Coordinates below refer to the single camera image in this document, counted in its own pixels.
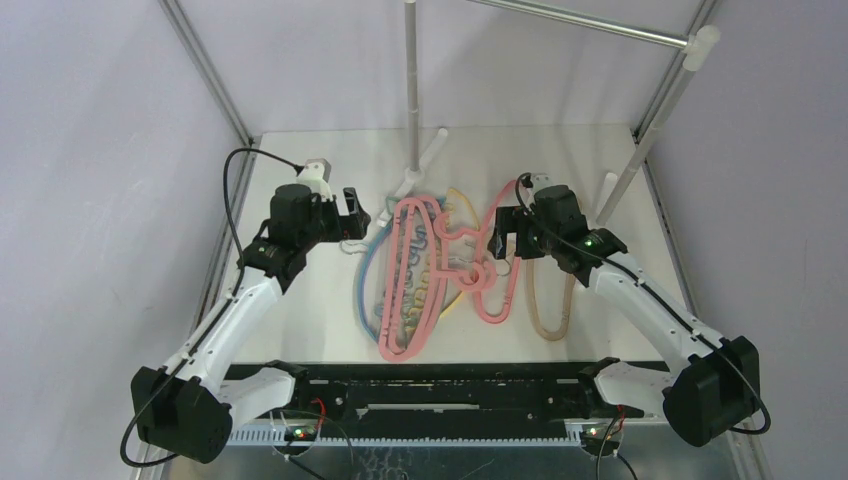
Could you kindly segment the pink plastic hanger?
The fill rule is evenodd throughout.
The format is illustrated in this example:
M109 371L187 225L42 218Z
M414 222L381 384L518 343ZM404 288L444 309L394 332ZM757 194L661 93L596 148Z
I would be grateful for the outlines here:
M419 355L440 319L447 286L436 271L447 260L434 220L442 212L430 195L405 197L395 206L377 337L379 353L388 362Z
M515 193L516 181L508 181L489 205L478 229L475 243L474 260L483 266L494 268L493 273L486 274L486 281L481 291L472 294L473 306L478 317L489 325L504 323L512 311L516 286L518 283L522 260L518 257L508 257L508 275L503 289L499 287L501 281L497 274L497 260L488 253L487 242L491 239L494 228L497 208L504 203L508 197Z
M488 228L460 226L449 229L449 213L439 213L432 222L433 231L443 243L448 264L436 270L438 279L447 279L461 292L476 293L491 288L497 280L495 264L483 253Z

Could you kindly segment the yellow wavy wire hanger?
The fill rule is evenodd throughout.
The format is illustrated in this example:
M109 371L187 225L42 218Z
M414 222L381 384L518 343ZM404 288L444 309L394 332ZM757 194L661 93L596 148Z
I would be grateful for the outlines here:
M472 203L468 199L466 195L464 195L460 190L449 187L446 194L446 200L443 204L444 210L448 213L447 224L450 223L451 220L454 219L464 219L464 213L467 213L468 218L471 220L471 224L474 229L480 228L480 220L474 209ZM462 299L466 296L464 291L459 291L454 297L450 298L449 302L443 306L441 310L439 319L445 319L456 307L460 304Z

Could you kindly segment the beige plastic hanger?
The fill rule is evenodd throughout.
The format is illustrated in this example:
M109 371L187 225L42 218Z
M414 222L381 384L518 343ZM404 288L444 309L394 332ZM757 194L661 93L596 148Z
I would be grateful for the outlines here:
M555 309L552 293L540 295L536 262L527 260L524 266L524 293L531 326L535 333L547 342L564 341L568 336L573 314L576 278L571 274L565 276L561 285L559 307Z

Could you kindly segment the green wavy wire hanger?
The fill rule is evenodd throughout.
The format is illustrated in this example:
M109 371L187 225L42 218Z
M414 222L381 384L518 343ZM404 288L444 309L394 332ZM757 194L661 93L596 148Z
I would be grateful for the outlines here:
M420 214L422 212L422 208L426 207L426 204L423 203L418 196L388 196L384 200L384 210L378 217L378 224L381 227L391 226L394 224L398 205L401 205L400 219L402 220L413 218L416 214Z

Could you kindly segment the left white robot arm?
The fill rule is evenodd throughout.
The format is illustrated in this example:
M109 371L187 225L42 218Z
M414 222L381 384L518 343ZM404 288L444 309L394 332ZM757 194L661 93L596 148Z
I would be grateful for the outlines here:
M125 431L147 444L207 464L217 458L233 430L260 415L282 410L290 417L311 407L311 388L294 366L271 361L235 381L226 375L234 358L266 312L304 270L320 243L365 237L371 220L352 187L343 190L348 208L301 183L278 187L270 215L240 250L238 276L185 343L162 366L141 367L130 383L134 416Z

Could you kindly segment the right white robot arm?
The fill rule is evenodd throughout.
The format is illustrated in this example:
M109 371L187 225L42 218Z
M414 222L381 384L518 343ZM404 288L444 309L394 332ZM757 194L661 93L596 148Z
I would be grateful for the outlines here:
M549 256L559 269L618 309L660 354L663 371L606 357L583 370L579 406L592 416L614 406L663 419L691 446L731 431L762 435L772 426L760 393L759 353L744 336L729 339L707 326L659 286L606 228L592 228L566 185L530 186L532 201L495 213L489 252Z

